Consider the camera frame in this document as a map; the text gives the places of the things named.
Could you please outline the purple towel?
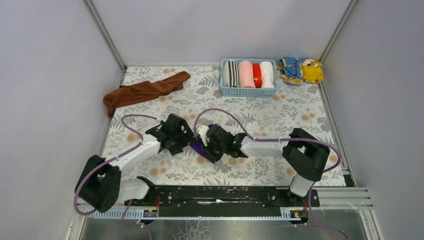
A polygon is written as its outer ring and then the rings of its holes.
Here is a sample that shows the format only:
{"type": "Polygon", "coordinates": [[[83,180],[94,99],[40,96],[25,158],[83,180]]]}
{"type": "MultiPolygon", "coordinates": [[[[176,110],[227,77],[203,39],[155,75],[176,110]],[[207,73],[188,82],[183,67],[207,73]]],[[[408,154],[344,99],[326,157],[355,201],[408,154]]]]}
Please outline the purple towel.
{"type": "Polygon", "coordinates": [[[207,137],[207,131],[211,128],[215,126],[215,124],[210,124],[208,126],[205,125],[201,125],[197,128],[197,130],[199,131],[198,136],[195,137],[193,139],[193,141],[189,144],[189,146],[196,152],[198,153],[201,157],[207,159],[208,161],[210,161],[211,163],[215,163],[216,160],[212,159],[204,150],[203,150],[203,146],[205,143],[204,138],[207,137]]]}

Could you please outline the brown towel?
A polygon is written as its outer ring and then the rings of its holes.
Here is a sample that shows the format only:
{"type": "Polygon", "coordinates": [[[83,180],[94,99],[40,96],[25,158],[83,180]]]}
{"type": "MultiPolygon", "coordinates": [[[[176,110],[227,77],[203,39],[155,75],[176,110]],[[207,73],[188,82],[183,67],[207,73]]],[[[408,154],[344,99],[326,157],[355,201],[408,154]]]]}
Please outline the brown towel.
{"type": "Polygon", "coordinates": [[[107,106],[107,116],[112,117],[117,108],[147,102],[182,90],[184,82],[190,77],[189,73],[181,71],[155,82],[143,81],[132,85],[121,85],[103,97],[103,103],[107,106]]]}

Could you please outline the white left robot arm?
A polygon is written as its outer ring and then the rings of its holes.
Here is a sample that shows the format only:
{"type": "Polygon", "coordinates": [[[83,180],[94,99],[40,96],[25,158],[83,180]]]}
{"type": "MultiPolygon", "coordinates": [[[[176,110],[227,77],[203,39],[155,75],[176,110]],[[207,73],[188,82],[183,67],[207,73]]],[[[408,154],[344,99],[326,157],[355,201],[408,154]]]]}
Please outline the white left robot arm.
{"type": "Polygon", "coordinates": [[[77,213],[78,199],[85,201],[95,211],[105,213],[117,202],[155,199],[155,185],[145,177],[123,179],[122,176],[137,164],[167,150],[174,156],[194,140],[194,133],[187,121],[171,113],[165,121],[148,129],[145,133],[134,131],[139,140],[127,148],[105,158],[91,156],[75,186],[73,206],[77,213]]]}

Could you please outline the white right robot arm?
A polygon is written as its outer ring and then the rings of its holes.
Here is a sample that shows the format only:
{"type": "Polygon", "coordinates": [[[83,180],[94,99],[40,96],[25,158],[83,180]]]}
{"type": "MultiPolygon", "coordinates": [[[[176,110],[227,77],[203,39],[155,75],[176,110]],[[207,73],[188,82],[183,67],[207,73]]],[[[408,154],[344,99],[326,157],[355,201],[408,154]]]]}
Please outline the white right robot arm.
{"type": "Polygon", "coordinates": [[[289,192],[300,198],[307,196],[313,183],[321,180],[331,153],[327,145],[301,128],[294,128],[280,138],[256,138],[244,132],[233,135],[216,124],[201,125],[196,131],[198,137],[193,148],[212,163],[223,155],[285,159],[296,172],[289,192]]]}

